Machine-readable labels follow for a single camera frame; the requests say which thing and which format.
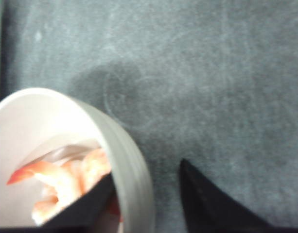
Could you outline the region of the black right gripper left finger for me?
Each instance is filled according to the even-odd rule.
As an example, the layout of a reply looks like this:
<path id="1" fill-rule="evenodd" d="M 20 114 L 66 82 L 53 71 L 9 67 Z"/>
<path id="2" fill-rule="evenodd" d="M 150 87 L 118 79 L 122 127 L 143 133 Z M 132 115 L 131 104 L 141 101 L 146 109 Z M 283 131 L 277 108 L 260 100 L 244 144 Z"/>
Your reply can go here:
<path id="1" fill-rule="evenodd" d="M 115 186 L 112 175 L 106 175 L 90 191 L 42 227 L 55 231 L 90 229 L 97 222 L 114 191 Z"/>

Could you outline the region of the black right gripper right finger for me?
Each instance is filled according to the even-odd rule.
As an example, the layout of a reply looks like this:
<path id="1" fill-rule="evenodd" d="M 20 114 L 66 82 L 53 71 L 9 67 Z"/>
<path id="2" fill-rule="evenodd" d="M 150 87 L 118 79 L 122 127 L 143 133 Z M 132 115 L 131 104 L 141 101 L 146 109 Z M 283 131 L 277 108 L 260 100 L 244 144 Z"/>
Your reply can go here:
<path id="1" fill-rule="evenodd" d="M 181 203 L 190 233 L 298 233 L 266 222 L 218 188 L 187 159 L 179 167 Z"/>

